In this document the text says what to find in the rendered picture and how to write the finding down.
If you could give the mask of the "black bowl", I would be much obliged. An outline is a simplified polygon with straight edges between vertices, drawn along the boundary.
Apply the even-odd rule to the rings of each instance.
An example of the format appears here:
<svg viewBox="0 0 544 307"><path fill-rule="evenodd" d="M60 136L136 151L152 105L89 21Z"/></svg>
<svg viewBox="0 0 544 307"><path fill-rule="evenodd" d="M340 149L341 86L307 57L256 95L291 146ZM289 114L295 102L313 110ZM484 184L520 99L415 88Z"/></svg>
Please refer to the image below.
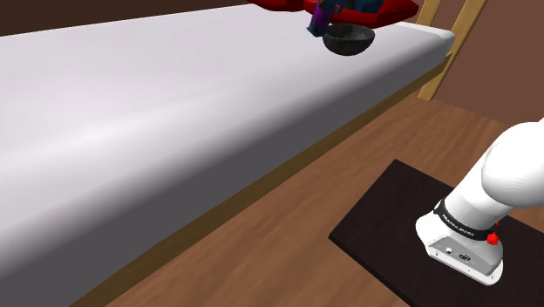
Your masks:
<svg viewBox="0 0 544 307"><path fill-rule="evenodd" d="M358 24L332 24L323 35L325 47L341 56L355 56L370 47L373 29Z"/></svg>

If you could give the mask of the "purple and blue toy figure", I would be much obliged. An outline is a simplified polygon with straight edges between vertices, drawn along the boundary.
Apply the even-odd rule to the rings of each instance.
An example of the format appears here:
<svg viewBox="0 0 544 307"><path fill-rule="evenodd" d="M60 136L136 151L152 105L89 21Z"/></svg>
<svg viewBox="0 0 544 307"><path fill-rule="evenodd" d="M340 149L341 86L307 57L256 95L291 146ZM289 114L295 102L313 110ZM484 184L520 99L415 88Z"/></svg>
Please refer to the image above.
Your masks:
<svg viewBox="0 0 544 307"><path fill-rule="evenodd" d="M307 30L314 37L322 37L330 24L332 17L340 12L345 0L318 0Z"/></svg>

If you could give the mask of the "red pillow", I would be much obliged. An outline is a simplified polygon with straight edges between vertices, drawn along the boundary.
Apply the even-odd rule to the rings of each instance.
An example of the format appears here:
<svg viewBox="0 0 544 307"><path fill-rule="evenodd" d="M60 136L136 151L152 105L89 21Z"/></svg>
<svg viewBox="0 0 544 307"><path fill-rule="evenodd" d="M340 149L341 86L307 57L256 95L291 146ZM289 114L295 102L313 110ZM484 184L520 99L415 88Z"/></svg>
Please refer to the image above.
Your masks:
<svg viewBox="0 0 544 307"><path fill-rule="evenodd" d="M373 12L361 12L356 8L362 8L369 4L377 6ZM379 28L414 17L418 13L419 6L412 0L345 0L343 9L334 14L330 22L332 24L359 24L369 28Z"/></svg>
<svg viewBox="0 0 544 307"><path fill-rule="evenodd" d="M304 0L247 0L265 10L297 12L303 10Z"/></svg>

